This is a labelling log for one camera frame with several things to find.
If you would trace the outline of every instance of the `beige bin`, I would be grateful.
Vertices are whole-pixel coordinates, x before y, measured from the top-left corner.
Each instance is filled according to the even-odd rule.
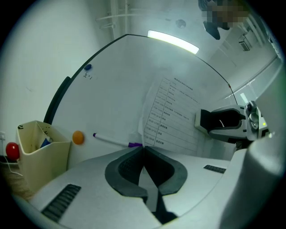
[[[53,142],[40,148],[48,136]],[[38,191],[67,170],[71,142],[50,124],[33,121],[18,126],[17,143],[17,162],[30,190]]]

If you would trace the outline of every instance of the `purple marker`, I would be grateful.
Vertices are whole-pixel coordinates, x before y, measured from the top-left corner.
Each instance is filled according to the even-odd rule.
[[[113,144],[123,145],[123,146],[129,147],[129,148],[137,147],[137,146],[143,146],[141,143],[136,143],[136,142],[131,143],[131,142],[125,142],[125,141],[118,141],[118,140],[114,140],[114,139],[106,137],[106,136],[102,136],[101,134],[98,134],[98,133],[94,133],[93,137],[98,138],[98,139],[103,140],[103,141],[113,143]]]

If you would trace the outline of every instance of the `red balloon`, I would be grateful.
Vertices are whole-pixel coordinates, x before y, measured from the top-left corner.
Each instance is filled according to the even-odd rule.
[[[18,144],[15,142],[9,142],[6,146],[6,154],[7,157],[12,161],[19,159],[20,153]]]

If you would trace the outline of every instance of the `wall socket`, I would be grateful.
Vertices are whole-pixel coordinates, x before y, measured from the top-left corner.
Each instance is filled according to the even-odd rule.
[[[0,140],[5,140],[5,132],[0,131]]]

